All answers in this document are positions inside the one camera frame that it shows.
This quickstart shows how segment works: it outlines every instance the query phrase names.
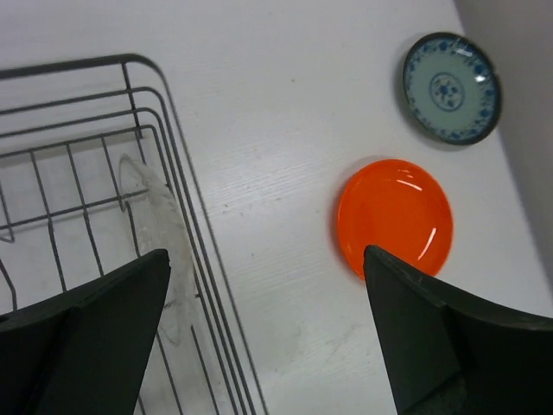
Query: dish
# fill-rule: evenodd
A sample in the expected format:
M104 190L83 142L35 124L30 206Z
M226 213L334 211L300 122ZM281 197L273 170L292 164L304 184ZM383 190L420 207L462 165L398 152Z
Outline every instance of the dish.
M435 276L448 257L454 223L446 195L429 173L386 159L365 166L347 183L337 230L340 249L361 279L369 245Z
M444 142L477 143L499 122L498 76L486 54L460 35L433 33L415 43L403 84L410 112Z
M134 229L130 223L127 228L129 242L137 255L159 248L168 251L171 279L159 329L172 345L191 346L192 339L185 328L195 322L198 315L194 263L188 231L176 200L150 167L127 154L119 159L119 188L122 196L145 190L142 196L132 198L128 206L127 203L123 205L125 210L131 209L134 222Z

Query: dish rack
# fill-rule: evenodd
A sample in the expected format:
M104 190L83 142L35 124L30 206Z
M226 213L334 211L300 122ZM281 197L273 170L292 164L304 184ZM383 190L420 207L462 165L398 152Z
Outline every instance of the dish rack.
M176 199L198 310L178 342L158 329L135 414L268 413L161 69L121 54L3 70L0 96L0 314L144 253L133 201L147 190L121 191L126 154Z

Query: white surface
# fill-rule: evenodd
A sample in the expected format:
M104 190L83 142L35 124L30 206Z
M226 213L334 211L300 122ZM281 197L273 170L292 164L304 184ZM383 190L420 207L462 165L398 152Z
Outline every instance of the white surface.
M270 412L385 415L365 288L331 236L340 186L375 156L420 164L448 195L455 239L440 278L553 315L498 134L451 149L397 108L398 63L438 29L461 31L450 1L12 1L0 53L5 67L127 51L157 61Z

